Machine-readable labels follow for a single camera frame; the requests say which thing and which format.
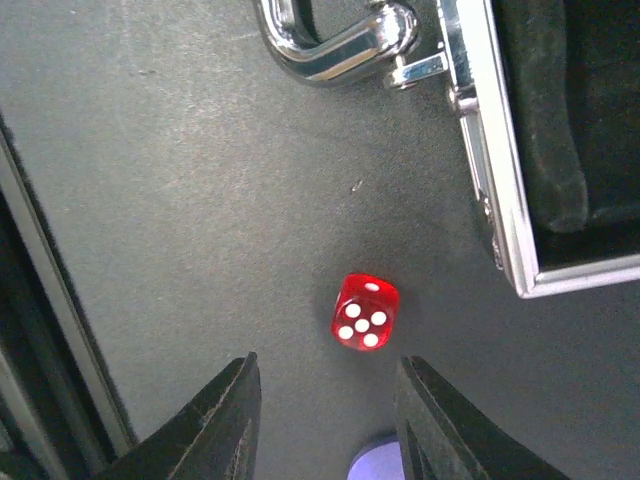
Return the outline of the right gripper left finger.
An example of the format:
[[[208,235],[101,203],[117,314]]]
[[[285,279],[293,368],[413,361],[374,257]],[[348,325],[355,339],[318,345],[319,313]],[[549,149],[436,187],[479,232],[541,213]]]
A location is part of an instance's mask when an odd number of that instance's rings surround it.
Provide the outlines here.
[[[232,360],[98,479],[252,479],[261,413],[257,354]]]

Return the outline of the red die pair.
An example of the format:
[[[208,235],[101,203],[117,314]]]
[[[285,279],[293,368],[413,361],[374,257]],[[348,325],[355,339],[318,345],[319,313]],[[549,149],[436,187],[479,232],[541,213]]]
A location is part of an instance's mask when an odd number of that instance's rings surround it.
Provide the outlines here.
[[[365,273],[350,273],[341,285],[330,331],[348,348],[379,350],[391,338],[399,307],[400,293],[392,283]]]

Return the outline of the aluminium poker case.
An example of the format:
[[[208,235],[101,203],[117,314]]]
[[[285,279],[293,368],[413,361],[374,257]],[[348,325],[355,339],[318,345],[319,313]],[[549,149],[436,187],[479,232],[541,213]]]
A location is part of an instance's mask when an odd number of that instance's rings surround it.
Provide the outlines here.
[[[323,39],[307,1],[254,8],[304,84],[445,79],[488,247],[519,296],[638,279],[637,2],[372,1]]]

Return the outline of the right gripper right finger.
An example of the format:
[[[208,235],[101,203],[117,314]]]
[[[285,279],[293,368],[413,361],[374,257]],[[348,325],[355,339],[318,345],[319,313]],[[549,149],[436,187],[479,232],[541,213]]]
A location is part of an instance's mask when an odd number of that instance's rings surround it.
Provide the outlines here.
[[[565,479],[419,356],[396,371],[396,431],[407,479]]]

